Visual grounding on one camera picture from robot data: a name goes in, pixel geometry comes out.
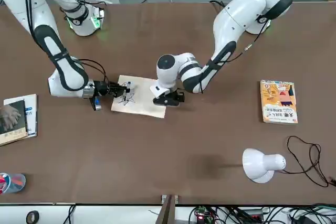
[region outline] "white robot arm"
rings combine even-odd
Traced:
[[[55,1],[72,22],[76,34],[87,36],[99,28],[95,14],[97,7],[78,0]],[[105,82],[89,80],[82,63],[70,56],[62,44],[54,17],[45,0],[4,0],[4,2],[55,65],[56,70],[48,79],[51,95],[92,98],[119,91],[119,86],[115,83],[104,85]]]
[[[283,15],[291,4],[292,0],[232,0],[215,18],[215,51],[204,67],[191,53],[163,55],[159,58],[156,65],[158,80],[151,86],[155,96],[153,102],[170,106],[183,102],[183,93],[177,92],[178,78],[185,91],[203,92],[212,77],[229,62],[242,33],[263,32],[270,20]]]

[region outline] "colorful book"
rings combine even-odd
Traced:
[[[17,101],[0,108],[0,145],[28,136],[25,102]]]
[[[16,101],[25,101],[28,137],[37,136],[37,95],[30,94],[4,100],[4,105]]]
[[[265,123],[298,123],[293,82],[261,80],[260,93]]]

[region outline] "brown table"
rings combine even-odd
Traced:
[[[97,60],[111,80],[119,74],[155,79],[162,54],[192,52],[204,64],[214,50],[217,10],[211,4],[109,6],[103,30],[87,38],[76,36],[57,10],[71,54]],[[334,188],[320,188],[304,175],[276,174],[261,185],[240,165],[244,149],[251,147],[280,153],[289,170],[299,170],[285,147],[287,136],[297,135],[322,145],[322,170],[336,176],[335,10],[336,3],[294,4],[248,53],[226,65],[203,95],[186,94],[184,104],[157,119],[111,112],[111,98],[95,112],[87,100],[51,97],[47,78],[53,65],[1,8],[0,100],[38,94],[39,130],[36,138],[0,147],[0,170],[28,179],[24,191],[2,195],[0,202],[158,204],[168,193],[183,204],[334,202]],[[253,38],[243,35],[237,53]],[[298,125],[261,122],[261,79],[295,83]],[[308,166],[308,146],[293,142],[292,148]]]

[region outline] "cup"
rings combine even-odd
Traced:
[[[0,194],[17,193],[26,185],[26,177],[21,173],[0,173]]]

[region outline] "desk lamp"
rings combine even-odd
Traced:
[[[286,160],[279,154],[265,155],[256,149],[246,149],[243,153],[243,168],[246,176],[256,183],[266,183],[275,170],[283,170]]]

